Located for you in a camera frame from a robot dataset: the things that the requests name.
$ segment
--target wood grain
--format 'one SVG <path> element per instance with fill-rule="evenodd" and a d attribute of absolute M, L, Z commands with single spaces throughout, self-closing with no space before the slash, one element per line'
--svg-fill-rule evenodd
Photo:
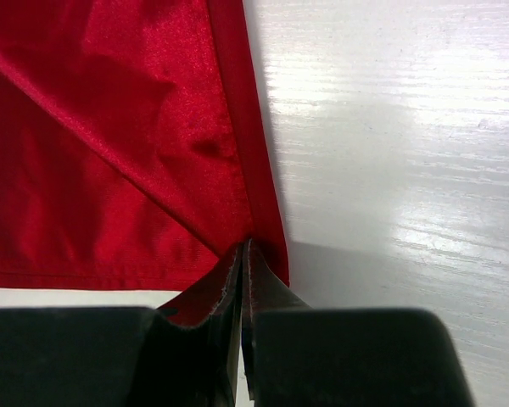
<path fill-rule="evenodd" d="M 435 311 L 509 406 L 509 1 L 245 7 L 293 289 Z"/>

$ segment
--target red cloth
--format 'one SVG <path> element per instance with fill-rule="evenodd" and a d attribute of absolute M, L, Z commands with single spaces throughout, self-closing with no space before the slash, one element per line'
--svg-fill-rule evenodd
<path fill-rule="evenodd" d="M 246 237 L 287 281 L 241 0 L 0 2 L 0 287 L 181 290 Z"/>

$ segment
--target table surface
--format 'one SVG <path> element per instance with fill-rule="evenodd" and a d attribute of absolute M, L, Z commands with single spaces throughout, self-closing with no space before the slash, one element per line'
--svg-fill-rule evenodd
<path fill-rule="evenodd" d="M 509 407 L 509 1 L 245 8 L 293 290 L 434 311 L 478 405 Z M 0 306 L 173 295 L 0 289 Z"/>

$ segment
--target red fabric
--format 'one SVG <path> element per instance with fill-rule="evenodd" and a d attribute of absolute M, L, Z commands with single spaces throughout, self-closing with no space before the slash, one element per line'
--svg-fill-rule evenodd
<path fill-rule="evenodd" d="M 288 280 L 241 0 L 0 2 L 0 287 Z"/>

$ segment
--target folded red cloth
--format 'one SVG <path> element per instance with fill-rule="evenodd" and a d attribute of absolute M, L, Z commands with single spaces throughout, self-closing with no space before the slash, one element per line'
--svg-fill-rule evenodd
<path fill-rule="evenodd" d="M 0 2 L 0 287 L 288 280 L 241 0 Z"/>

